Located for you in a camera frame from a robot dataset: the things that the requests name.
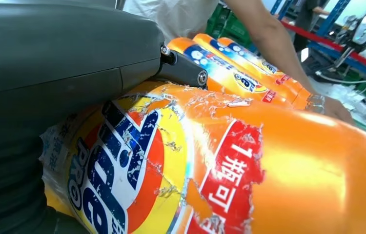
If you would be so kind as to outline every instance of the red rail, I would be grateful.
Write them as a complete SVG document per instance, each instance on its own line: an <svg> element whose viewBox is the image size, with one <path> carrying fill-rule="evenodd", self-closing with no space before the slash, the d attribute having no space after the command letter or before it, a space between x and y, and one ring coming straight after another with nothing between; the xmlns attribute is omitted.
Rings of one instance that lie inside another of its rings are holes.
<svg viewBox="0 0 366 234"><path fill-rule="evenodd" d="M292 30L294 31L295 33L301 35L301 36L304 36L306 38L308 38L309 40L311 41L314 41L314 42L318 42L318 43L322 43L322 44L325 44L331 48L333 48L334 50L337 50L337 51L342 51L343 47L328 40L328 39L325 39L325 38L322 38L322 37L319 37L315 34L312 34L312 33L309 33L307 31L305 31L304 29L302 28L298 28L294 25L291 25L287 22L284 22L284 21L281 21L281 23L284 25L285 28L289 29L289 30ZM350 57L356 61L358 61L359 63L363 64L366 66L366 58L360 56L359 54L353 52L351 53Z"/></svg>

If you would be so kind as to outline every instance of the orange bottle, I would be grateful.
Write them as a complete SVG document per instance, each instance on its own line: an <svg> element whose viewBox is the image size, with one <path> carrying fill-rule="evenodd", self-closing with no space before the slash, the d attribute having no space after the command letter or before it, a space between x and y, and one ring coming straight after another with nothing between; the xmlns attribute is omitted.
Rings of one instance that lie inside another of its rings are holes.
<svg viewBox="0 0 366 234"><path fill-rule="evenodd" d="M229 49L236 52L239 56L248 60L252 65L254 65L262 73L276 77L277 78L276 82L278 84L285 84L289 87L292 87L294 90L298 90L300 92L299 93L300 96L301 95L305 96L305 94L307 93L306 89L303 88L303 86L299 82L297 82L290 76L286 75L282 71L278 70L278 68L275 67L274 65L268 63L264 59L259 58L256 54L250 52L249 50L247 50L243 46L239 45L232 39L219 38L218 42L224 46L229 47ZM236 56L236 57L234 56L234 58L232 60L234 60L235 62L237 62L238 60L240 61L238 56Z"/></svg>
<svg viewBox="0 0 366 234"><path fill-rule="evenodd" d="M44 138L64 142L52 181L92 233L366 234L366 133L237 102L144 82Z"/></svg>
<svg viewBox="0 0 366 234"><path fill-rule="evenodd" d="M292 79L289 79L289 77L277 77L273 74L263 72L261 68L254 66L248 60L239 56L228 47L220 44L217 40L207 34L197 34L193 40L206 50L225 59L241 72L248 74L262 85L265 85L269 89L272 89L279 95L285 97L286 100L292 103L295 109L305 109L307 104L306 100L310 93L303 89L299 83L294 82Z"/></svg>
<svg viewBox="0 0 366 234"><path fill-rule="evenodd" d="M208 72L207 86L209 90L292 108L286 98L262 86L246 74L239 72L233 65L203 49L188 38L173 39L168 47L185 55Z"/></svg>

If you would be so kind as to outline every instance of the person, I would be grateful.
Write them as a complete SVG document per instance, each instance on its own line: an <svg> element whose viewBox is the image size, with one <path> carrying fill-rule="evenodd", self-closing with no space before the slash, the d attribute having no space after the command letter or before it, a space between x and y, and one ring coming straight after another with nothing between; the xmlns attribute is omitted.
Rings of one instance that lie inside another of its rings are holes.
<svg viewBox="0 0 366 234"><path fill-rule="evenodd" d="M218 0L126 0L123 10L155 21L168 43L173 38L202 32L218 3ZM225 3L244 24L268 62L294 77L315 97L321 97L302 69L288 32L261 0L225 0ZM353 124L351 114L338 100L325 97L324 108L325 115Z"/></svg>
<svg viewBox="0 0 366 234"><path fill-rule="evenodd" d="M329 15L328 11L323 10L321 7L320 0L305 0L302 3L301 10L298 13L297 19L295 21L295 26L309 31L311 27L312 19L314 18L314 13L319 15ZM295 52L299 53L308 46L308 39L299 34L295 35L294 48Z"/></svg>

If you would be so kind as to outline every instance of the metal bolt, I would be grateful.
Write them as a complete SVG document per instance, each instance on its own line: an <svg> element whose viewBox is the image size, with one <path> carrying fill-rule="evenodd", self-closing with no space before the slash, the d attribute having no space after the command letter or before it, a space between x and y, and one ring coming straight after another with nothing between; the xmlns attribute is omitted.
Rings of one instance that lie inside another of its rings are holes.
<svg viewBox="0 0 366 234"><path fill-rule="evenodd" d="M169 49L169 47L167 47L165 45L162 45L161 46L161 52L162 52L162 54L164 54L166 56L169 56L170 55L170 49Z"/></svg>
<svg viewBox="0 0 366 234"><path fill-rule="evenodd" d="M199 85L203 86L207 81L207 72L205 70L201 71L197 76L197 82Z"/></svg>

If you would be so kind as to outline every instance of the red label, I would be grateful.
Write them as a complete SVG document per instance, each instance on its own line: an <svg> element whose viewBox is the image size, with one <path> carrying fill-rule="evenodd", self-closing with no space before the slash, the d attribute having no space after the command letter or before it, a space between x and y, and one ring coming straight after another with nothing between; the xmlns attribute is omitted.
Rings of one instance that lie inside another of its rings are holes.
<svg viewBox="0 0 366 234"><path fill-rule="evenodd" d="M216 165L200 193L213 210L202 224L193 215L186 233L244 233L252 212L252 184L262 183L262 135L257 127L234 121L222 138Z"/></svg>
<svg viewBox="0 0 366 234"><path fill-rule="evenodd" d="M263 102L272 102L272 100L275 98L276 92L273 90L269 90L264 98L262 99Z"/></svg>
<svg viewBox="0 0 366 234"><path fill-rule="evenodd" d="M291 77L288 75L284 75L281 79L277 79L276 83L277 84L283 84L285 81L289 80Z"/></svg>

